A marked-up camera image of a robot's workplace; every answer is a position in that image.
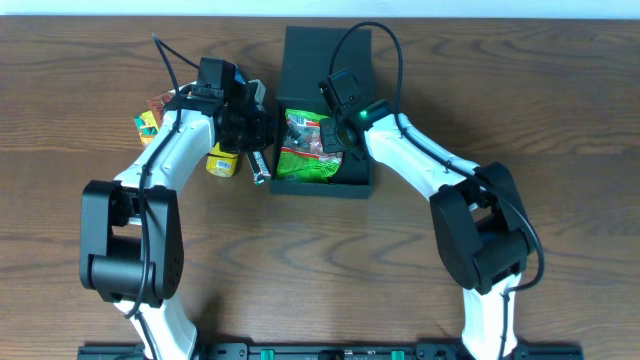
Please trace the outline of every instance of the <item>open box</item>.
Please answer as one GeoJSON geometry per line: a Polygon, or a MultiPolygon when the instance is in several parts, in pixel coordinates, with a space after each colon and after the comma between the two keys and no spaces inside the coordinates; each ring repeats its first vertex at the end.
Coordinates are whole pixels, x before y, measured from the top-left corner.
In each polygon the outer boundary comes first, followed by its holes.
{"type": "MultiPolygon", "coordinates": [[[[329,183],[306,183],[277,180],[280,150],[288,126],[287,109],[311,111],[330,115],[329,108],[320,93],[318,83],[329,76],[329,62],[340,37],[346,29],[317,27],[287,27],[282,62],[282,77],[278,86],[278,118],[273,151],[272,194],[333,196],[342,198],[367,198],[373,192],[373,167],[370,157],[361,160],[344,154],[338,172],[329,183]]],[[[345,40],[336,56],[334,69],[350,68],[356,75],[366,96],[375,95],[373,66],[371,64],[371,32],[358,30],[345,40]]]]}

